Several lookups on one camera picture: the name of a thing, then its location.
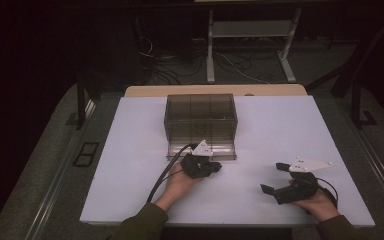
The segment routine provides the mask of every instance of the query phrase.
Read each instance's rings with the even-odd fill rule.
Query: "gray carpet floor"
[[[335,44],[332,49],[327,49],[326,46],[325,40],[293,44],[289,61],[299,84],[308,84],[344,63],[355,48],[352,44]],[[279,43],[268,41],[263,42],[257,50],[229,52],[228,48],[223,48],[220,44],[217,51],[230,61],[236,62],[237,68],[247,69],[244,73],[252,78],[287,84],[278,60],[273,57],[278,48]],[[218,64],[215,64],[216,84],[261,84],[235,73],[236,70],[229,67],[223,56],[219,55]],[[149,85],[168,84],[167,79],[171,79],[172,84],[176,84],[176,81],[181,84],[206,84],[205,62],[202,64],[205,57],[202,53],[193,63],[185,63],[170,56],[166,59],[169,61],[160,62],[156,68],[157,73],[150,75]],[[372,239],[384,239],[384,189],[369,164],[369,156],[364,146],[359,141],[359,134],[364,134],[384,164],[384,110],[369,92],[363,91],[362,110],[370,111],[378,125],[356,129],[349,117],[349,94],[340,99],[333,98],[330,94],[334,80],[319,86],[309,94],[314,96],[338,150],[376,223],[375,227],[362,231]],[[79,218],[112,118],[123,93],[107,93],[99,101],[95,101],[95,111],[82,129],[76,130],[75,126],[67,125],[70,115],[76,112],[75,90],[73,86],[61,99],[5,205],[0,216],[0,239],[106,239],[116,230],[115,226],[83,224],[79,222]],[[72,166],[84,142],[99,143],[92,165]],[[44,202],[47,197],[54,201],[47,204],[48,202]],[[31,227],[34,222],[38,222],[37,216],[43,216],[42,224]],[[293,229],[293,237],[295,240],[319,239],[313,227]]]

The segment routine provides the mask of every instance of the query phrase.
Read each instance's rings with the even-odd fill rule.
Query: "olive green sleeve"
[[[370,238],[354,228],[342,215],[320,222],[317,225],[323,240],[369,240]]]
[[[158,240],[167,213],[152,203],[147,203],[134,216],[124,220],[111,240]]]

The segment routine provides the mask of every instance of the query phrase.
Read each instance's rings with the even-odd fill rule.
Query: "white tabletop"
[[[235,96],[237,160],[212,174],[170,210],[172,226],[291,227],[314,224],[290,204],[278,205],[260,184],[288,185],[289,173],[275,164],[297,156],[330,161],[314,175],[333,184],[339,211],[355,226],[374,226],[311,96]],[[113,224],[135,215],[167,165],[165,97],[122,98],[80,217]],[[158,189],[154,200],[161,194]]]

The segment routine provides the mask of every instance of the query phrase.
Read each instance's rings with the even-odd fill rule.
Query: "smoky plastic container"
[[[213,151],[212,160],[235,160],[237,125],[232,94],[169,95],[164,117],[167,158],[173,158],[189,143],[206,140]]]

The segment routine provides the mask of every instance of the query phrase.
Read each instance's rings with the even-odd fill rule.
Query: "white plastic part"
[[[332,162],[323,162],[297,156],[294,163],[289,167],[290,172],[312,172],[314,170],[332,166]]]
[[[213,152],[211,151],[210,147],[207,145],[207,142],[202,140],[198,146],[192,151],[192,154],[195,156],[213,156]]]

